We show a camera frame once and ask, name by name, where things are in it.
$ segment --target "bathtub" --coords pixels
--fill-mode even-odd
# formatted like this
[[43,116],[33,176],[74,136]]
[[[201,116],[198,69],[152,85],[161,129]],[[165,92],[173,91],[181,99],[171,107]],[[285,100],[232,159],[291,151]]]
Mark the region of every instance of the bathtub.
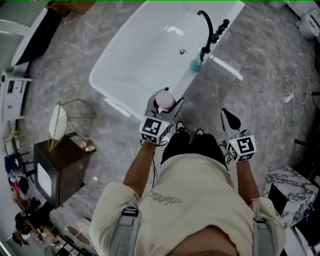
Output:
[[[209,15],[215,32],[224,19],[231,25],[244,6],[241,1],[146,1],[105,48],[90,73],[90,85],[141,120],[151,95],[169,87],[178,100],[197,75],[190,62],[209,36],[206,19],[197,12]],[[211,43],[203,63],[216,46]]]

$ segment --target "black faucet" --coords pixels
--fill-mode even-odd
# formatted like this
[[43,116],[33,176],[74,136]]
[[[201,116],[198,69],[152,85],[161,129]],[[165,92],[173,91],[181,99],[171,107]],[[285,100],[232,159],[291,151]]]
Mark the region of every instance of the black faucet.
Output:
[[200,52],[200,59],[201,59],[201,61],[203,62],[203,61],[204,61],[204,56],[205,56],[205,54],[210,53],[210,44],[211,44],[211,40],[212,40],[212,38],[213,38],[213,36],[214,36],[214,29],[213,29],[213,27],[212,27],[211,20],[210,20],[208,14],[207,14],[205,11],[200,10],[200,11],[198,11],[197,14],[198,14],[198,15],[201,15],[201,14],[202,14],[202,15],[205,17],[205,20],[206,20],[206,22],[208,23],[208,27],[209,27],[209,37],[208,37],[208,40],[207,40],[207,42],[206,42],[206,46],[205,46],[205,47],[202,47],[202,48],[201,48],[201,52]]

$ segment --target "marble box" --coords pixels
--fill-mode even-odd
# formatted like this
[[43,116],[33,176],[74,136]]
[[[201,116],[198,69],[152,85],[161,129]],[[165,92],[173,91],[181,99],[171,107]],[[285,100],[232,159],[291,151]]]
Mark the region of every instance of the marble box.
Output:
[[263,196],[273,202],[275,213],[286,229],[305,217],[318,190],[309,180],[285,166],[267,174]]

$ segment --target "black cable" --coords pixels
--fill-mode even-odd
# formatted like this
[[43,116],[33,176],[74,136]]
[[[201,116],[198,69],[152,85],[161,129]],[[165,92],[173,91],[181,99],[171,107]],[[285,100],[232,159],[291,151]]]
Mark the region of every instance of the black cable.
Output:
[[223,155],[223,157],[224,157],[225,163],[226,163],[227,165],[229,165],[230,162],[231,162],[231,160],[232,160],[229,152],[227,151],[226,154],[222,153],[222,155]]
[[152,181],[152,188],[154,188],[155,186],[155,180],[156,178],[158,178],[158,172],[157,172],[157,168],[156,168],[156,164],[155,164],[155,153],[156,153],[156,148],[157,147],[162,147],[162,146],[165,146],[168,144],[168,141],[167,140],[163,140],[163,141],[160,141],[159,144],[155,145],[155,148],[154,148],[154,151],[153,151],[153,156],[152,156],[152,162],[151,162],[151,167],[152,167],[152,170],[153,170],[153,181]]

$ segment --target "marble floor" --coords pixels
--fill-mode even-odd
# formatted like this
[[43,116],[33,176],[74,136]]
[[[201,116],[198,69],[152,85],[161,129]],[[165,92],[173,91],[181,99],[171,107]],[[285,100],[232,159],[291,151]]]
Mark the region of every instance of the marble floor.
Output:
[[[32,63],[33,83],[24,109],[25,147],[32,148],[33,143],[48,138],[50,117],[58,100],[87,100],[98,116],[90,131],[97,152],[85,173],[85,186],[51,213],[61,230],[66,224],[75,225],[82,216],[92,216],[104,186],[110,181],[123,181],[140,148],[139,121],[116,111],[89,85],[89,74],[99,56],[140,5],[138,1],[97,1],[85,15],[61,22],[47,51]],[[246,45],[236,28],[265,56],[281,79],[294,75],[298,95],[304,101],[306,78],[316,83],[320,83],[320,78],[314,68],[312,44],[302,38],[295,21],[295,15],[287,8],[276,10],[268,2],[246,2],[213,52],[240,75],[209,59],[185,92],[185,104],[179,113],[189,131],[203,128],[218,142],[224,137],[220,109],[236,113],[255,136],[257,153],[250,164],[261,192],[269,170],[285,165],[294,167],[301,156],[302,149],[294,144],[294,139],[306,138],[315,105],[310,96],[305,105],[294,100],[285,103],[283,91],[290,88]],[[310,83],[309,92],[316,90]],[[160,151],[155,161],[159,166]],[[230,164],[229,168],[236,183],[235,165]]]

